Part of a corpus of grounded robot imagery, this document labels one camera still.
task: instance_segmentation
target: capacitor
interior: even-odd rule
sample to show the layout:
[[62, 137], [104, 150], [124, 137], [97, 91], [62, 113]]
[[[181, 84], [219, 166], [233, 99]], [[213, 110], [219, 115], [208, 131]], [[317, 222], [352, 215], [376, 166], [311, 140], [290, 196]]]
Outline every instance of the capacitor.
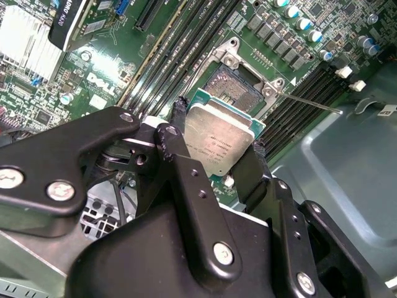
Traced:
[[299, 8], [295, 5], [288, 5], [284, 10], [285, 17], [289, 19], [299, 16]]
[[290, 0], [274, 0], [274, 6], [275, 7], [283, 7], [288, 5]]
[[373, 25], [374, 23], [378, 22], [379, 17], [377, 14], [370, 14], [367, 18], [368, 25]]
[[323, 61], [330, 61], [332, 59], [332, 53], [329, 53], [326, 50], [321, 50], [319, 56]]
[[323, 35], [320, 31], [317, 30], [310, 30], [308, 34], [308, 40], [310, 42], [320, 42], [323, 39]]
[[375, 56], [377, 53], [379, 53], [380, 47], [378, 45], [373, 45], [369, 48], [364, 48], [364, 53], [369, 55], [369, 56]]
[[83, 59], [83, 61], [88, 62], [91, 60], [92, 54], [89, 51], [82, 51], [80, 57]]
[[300, 17], [297, 20], [297, 29], [298, 30], [307, 30], [311, 27], [311, 21], [306, 17]]
[[361, 48], [370, 48], [373, 46], [373, 39], [362, 35], [357, 39], [357, 45]]
[[73, 94], [71, 94], [71, 93], [65, 93], [65, 94], [62, 94], [62, 96], [60, 97], [60, 102], [61, 102], [64, 106], [68, 106], [68, 105], [70, 105], [70, 103], [72, 102], [73, 99], [74, 99]]

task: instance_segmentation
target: white heatsink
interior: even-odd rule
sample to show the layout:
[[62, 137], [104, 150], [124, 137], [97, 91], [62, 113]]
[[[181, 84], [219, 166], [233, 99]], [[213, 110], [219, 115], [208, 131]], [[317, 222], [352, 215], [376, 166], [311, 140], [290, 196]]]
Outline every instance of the white heatsink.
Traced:
[[4, 61], [22, 68], [27, 75], [51, 81], [65, 56], [48, 40], [49, 26], [22, 8], [6, 7], [0, 26], [0, 52]]

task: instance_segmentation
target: black ram slot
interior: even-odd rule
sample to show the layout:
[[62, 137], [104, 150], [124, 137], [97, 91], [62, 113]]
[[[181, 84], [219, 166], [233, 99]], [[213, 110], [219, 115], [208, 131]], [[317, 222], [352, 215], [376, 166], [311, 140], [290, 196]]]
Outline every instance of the black ram slot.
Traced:
[[[334, 70], [323, 64], [309, 75], [292, 94], [307, 100], [331, 105], [348, 90], [347, 83], [334, 74]], [[285, 99], [266, 118], [266, 130], [262, 136], [266, 158], [272, 159], [289, 143], [302, 137], [302, 132], [323, 113], [313, 106]]]

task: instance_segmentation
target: green circuit board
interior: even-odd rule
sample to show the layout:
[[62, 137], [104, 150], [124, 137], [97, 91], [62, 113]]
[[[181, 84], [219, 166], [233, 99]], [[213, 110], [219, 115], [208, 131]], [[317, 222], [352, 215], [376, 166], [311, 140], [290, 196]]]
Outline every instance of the green circuit board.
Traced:
[[[96, 8], [85, 24], [102, 14], [112, 18], [121, 0], [112, 2], [114, 6], [107, 12], [100, 9], [106, 0], [90, 1]], [[323, 62], [319, 53], [326, 50], [333, 56], [329, 63], [345, 61], [365, 80], [384, 63], [381, 54], [397, 44], [397, 5], [393, 0], [290, 0], [289, 5], [299, 10], [299, 16], [291, 19], [285, 17], [286, 7], [274, 3], [132, 0], [123, 15], [109, 19], [90, 42], [60, 53], [51, 78], [43, 79], [35, 73], [38, 66], [27, 62], [37, 54], [30, 42], [45, 40], [45, 35], [37, 34], [51, 27], [57, 0], [0, 0], [0, 124], [46, 130], [116, 104], [141, 118], [151, 114], [166, 119], [178, 96], [192, 99], [197, 88], [265, 121], [280, 102], [268, 106], [261, 88], [255, 87], [254, 72], [267, 81], [282, 78], [282, 91], [292, 93]], [[151, 23], [138, 28], [143, 14], [152, 18]], [[22, 15], [25, 19], [29, 15], [37, 30], [30, 31], [30, 37], [13, 38], [20, 33], [15, 29]], [[311, 21], [311, 29], [297, 29], [300, 17]], [[265, 26], [269, 31], [259, 33]], [[321, 32], [322, 40], [310, 42], [310, 30]], [[357, 44], [361, 36], [377, 45], [376, 55], [364, 53]], [[238, 40], [236, 54], [245, 64], [237, 70], [219, 61], [206, 64], [232, 39]], [[7, 44], [20, 52], [20, 60], [5, 54], [10, 51]], [[229, 85], [217, 85], [226, 77]], [[242, 94], [244, 104], [237, 98]], [[218, 190], [223, 201], [236, 197], [234, 190], [223, 189], [221, 184]]]

